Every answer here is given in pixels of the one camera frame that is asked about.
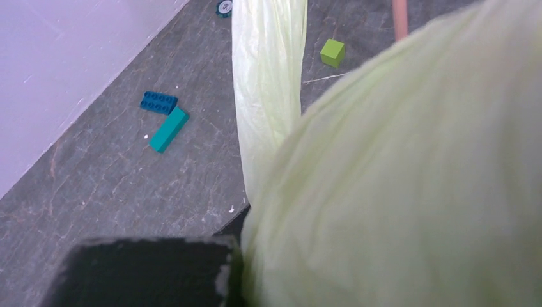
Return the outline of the pale green plastic bag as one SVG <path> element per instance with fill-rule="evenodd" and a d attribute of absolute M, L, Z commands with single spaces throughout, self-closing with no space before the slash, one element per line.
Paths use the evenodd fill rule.
<path fill-rule="evenodd" d="M 437 17 L 300 110 L 306 1 L 235 1 L 248 306 L 541 305 L 541 2 Z"/>

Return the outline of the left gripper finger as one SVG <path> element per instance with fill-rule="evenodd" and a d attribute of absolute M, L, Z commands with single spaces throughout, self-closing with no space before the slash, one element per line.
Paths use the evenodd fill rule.
<path fill-rule="evenodd" d="M 42 306 L 243 306 L 238 241 L 247 213 L 211 236 L 83 240 Z"/>

